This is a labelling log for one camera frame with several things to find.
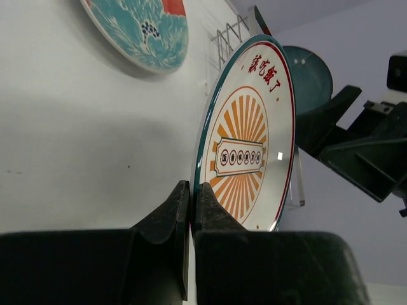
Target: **white plate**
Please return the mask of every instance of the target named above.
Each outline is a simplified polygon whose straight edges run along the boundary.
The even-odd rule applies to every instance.
[[[248,230],[274,231],[294,154],[295,103],[283,49],[260,34],[224,65],[205,108],[191,190],[209,182],[219,203]]]

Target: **turquoise plate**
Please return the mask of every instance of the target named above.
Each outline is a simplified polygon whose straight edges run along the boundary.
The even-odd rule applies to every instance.
[[[104,37],[129,61],[157,74],[183,64],[188,26],[182,0],[81,0]]]
[[[242,43],[209,96],[195,147],[191,191],[208,182],[248,230],[274,231],[287,196],[295,104],[282,47],[266,34]]]
[[[333,80],[325,62],[298,46],[283,46],[291,68],[297,115],[312,111],[331,100]]]

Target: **sunburst pattern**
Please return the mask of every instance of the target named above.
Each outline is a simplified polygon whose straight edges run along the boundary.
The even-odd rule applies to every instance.
[[[220,175],[217,170],[220,162],[217,160],[221,158],[221,151],[226,151],[222,147],[227,141],[234,145],[229,149],[232,151],[231,155],[234,151],[234,158],[243,156],[244,162],[242,159],[238,159],[240,164],[230,162],[227,172],[230,174]],[[225,102],[215,122],[209,144],[212,149],[208,153],[205,180],[211,184],[219,203],[243,223],[258,197],[267,161],[268,122],[264,103],[254,88],[242,87]],[[250,157],[247,164],[245,152]]]

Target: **dark teal plate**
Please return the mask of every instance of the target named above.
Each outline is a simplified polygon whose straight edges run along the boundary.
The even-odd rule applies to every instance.
[[[333,80],[325,62],[299,46],[283,46],[295,90],[296,115],[314,110],[331,100]]]

